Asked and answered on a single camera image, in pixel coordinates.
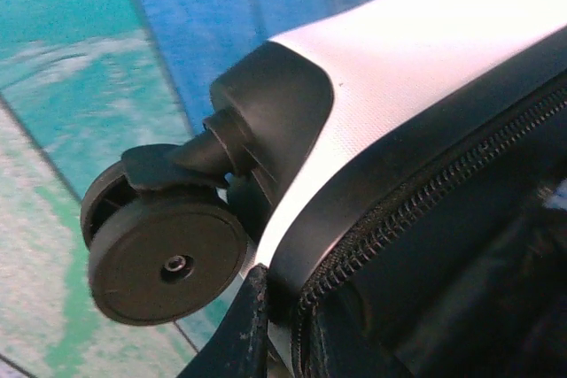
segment black zipper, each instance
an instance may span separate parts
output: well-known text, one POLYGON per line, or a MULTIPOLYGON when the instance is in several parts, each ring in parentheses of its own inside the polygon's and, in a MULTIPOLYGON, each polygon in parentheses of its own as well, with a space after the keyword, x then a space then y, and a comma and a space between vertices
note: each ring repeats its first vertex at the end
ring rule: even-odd
POLYGON ((293 314, 291 355, 298 378, 310 376, 308 368, 305 369, 307 359, 304 359, 302 344, 305 343, 303 335, 308 327, 309 316, 315 312, 318 304, 381 250, 399 239, 441 199, 491 164, 535 128, 567 108, 567 86, 537 98, 537 101, 524 107, 513 119, 499 126, 497 131, 445 166, 427 184, 415 191, 413 196, 398 204, 398 208, 380 220, 376 228, 357 237, 347 248, 335 247, 327 256, 319 266, 319 270, 323 272, 315 272, 307 282, 293 314))

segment zipper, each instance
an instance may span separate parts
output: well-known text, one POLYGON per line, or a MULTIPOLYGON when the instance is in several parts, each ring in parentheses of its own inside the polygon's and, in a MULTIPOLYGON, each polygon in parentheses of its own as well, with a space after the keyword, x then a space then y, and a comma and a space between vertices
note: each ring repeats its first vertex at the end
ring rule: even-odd
POLYGON ((347 282, 370 260, 415 225, 444 197, 468 179, 490 165, 509 148, 516 145, 535 128, 567 108, 567 86, 545 95, 508 120, 498 130, 476 143, 457 160, 436 173, 424 186, 392 213, 379 221, 377 227, 346 246, 335 247, 306 283, 292 316, 291 355, 298 378, 309 377, 309 367, 303 344, 310 314, 324 297, 347 282))

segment black wheel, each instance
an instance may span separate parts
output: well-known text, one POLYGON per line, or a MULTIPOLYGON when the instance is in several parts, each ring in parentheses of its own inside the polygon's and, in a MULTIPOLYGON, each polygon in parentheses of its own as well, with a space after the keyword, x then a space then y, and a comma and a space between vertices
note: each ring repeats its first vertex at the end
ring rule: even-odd
POLYGON ((92 182, 81 202, 81 231, 87 248, 103 223, 136 198, 121 162, 108 167, 92 182))
POLYGON ((245 250, 244 230, 216 194, 140 197, 92 240, 91 293, 100 311, 120 323, 180 319, 227 288, 245 250))

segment black fabric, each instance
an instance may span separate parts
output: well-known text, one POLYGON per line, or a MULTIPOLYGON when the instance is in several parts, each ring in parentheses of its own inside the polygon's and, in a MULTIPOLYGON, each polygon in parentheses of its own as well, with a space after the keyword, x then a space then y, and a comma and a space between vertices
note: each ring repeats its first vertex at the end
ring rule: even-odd
POLYGON ((308 373, 311 378, 402 378, 409 371, 386 349, 363 338, 356 315, 335 293, 314 316, 310 329, 308 373))
POLYGON ((540 215, 513 220, 425 309, 395 350, 415 375, 461 376, 480 363, 488 376, 522 376, 505 359, 567 289, 567 233, 540 215))
POLYGON ((534 129, 357 272, 353 281, 366 294, 379 341, 398 344, 424 305, 517 217, 527 197, 563 160, 565 119, 567 110, 534 129))
POLYGON ((266 267, 246 276, 213 338, 178 378, 264 378, 268 357, 266 267))
POLYGON ((331 293, 310 323, 310 376, 567 376, 567 211, 522 210, 475 252, 394 345, 360 286, 331 293))

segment zipper teeth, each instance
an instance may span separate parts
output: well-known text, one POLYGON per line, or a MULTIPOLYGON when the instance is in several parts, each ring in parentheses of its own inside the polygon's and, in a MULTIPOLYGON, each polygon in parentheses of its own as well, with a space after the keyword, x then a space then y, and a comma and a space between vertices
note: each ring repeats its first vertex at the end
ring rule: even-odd
POLYGON ((499 131, 445 167, 394 213, 382 220, 374 230, 366 234, 351 250, 342 255, 338 263, 299 299, 295 313, 297 327, 293 338, 293 355, 296 358, 294 363, 299 365, 302 361, 300 358, 301 334, 307 313, 316 308, 325 294, 346 282, 381 250, 413 226, 449 192, 485 168, 506 149, 565 107, 567 107, 567 88, 545 96, 499 131))

